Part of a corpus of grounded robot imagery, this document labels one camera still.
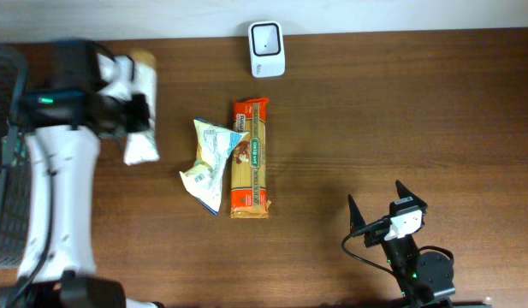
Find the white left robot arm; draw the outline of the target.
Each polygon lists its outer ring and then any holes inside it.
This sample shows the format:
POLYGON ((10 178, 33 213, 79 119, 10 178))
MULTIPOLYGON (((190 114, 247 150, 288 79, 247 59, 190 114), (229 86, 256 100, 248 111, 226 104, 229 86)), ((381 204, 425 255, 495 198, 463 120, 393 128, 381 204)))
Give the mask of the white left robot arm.
POLYGON ((27 128, 31 198, 27 244, 1 307, 154 307, 129 299, 118 281, 97 276, 92 253, 93 176, 101 133, 149 126, 146 95, 78 89, 29 92, 19 101, 27 128))

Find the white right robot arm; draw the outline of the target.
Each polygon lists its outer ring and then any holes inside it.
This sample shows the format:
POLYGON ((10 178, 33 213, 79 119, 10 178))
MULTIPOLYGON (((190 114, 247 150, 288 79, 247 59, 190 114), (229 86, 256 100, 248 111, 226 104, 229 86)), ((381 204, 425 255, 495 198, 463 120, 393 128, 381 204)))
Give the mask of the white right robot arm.
POLYGON ((371 223, 365 222, 353 196, 347 196, 350 229, 341 249, 349 257, 393 276, 403 307, 451 307, 450 297, 455 294, 454 255, 439 246, 416 244, 413 235, 423 228, 428 205, 400 181, 395 187, 398 198, 389 204, 389 213, 371 223), (347 242, 360 236, 365 247, 382 247, 387 268, 347 249, 347 242))

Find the orange spaghetti packet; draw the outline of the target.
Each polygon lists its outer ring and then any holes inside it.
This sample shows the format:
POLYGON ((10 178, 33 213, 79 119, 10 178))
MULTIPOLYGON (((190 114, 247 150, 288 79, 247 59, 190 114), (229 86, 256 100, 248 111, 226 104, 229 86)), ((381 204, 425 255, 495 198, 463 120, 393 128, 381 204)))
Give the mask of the orange spaghetti packet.
POLYGON ((243 133, 232 155, 232 218, 268 218, 266 122, 268 98, 234 102, 234 130, 243 133))

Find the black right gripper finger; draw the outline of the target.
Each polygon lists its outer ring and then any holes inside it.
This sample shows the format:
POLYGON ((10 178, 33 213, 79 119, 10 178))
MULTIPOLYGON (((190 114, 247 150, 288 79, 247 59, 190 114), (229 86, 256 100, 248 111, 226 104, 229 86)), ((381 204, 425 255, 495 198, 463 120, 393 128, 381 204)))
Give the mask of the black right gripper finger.
POLYGON ((357 206, 353 196, 347 195, 349 216, 350 216, 350 233, 355 235, 361 235, 365 232, 365 219, 360 213, 359 207, 357 206))
POLYGON ((395 187, 399 197, 394 201, 396 206, 417 206, 421 210, 427 209, 427 204, 420 197, 411 192, 401 181, 396 180, 395 187))

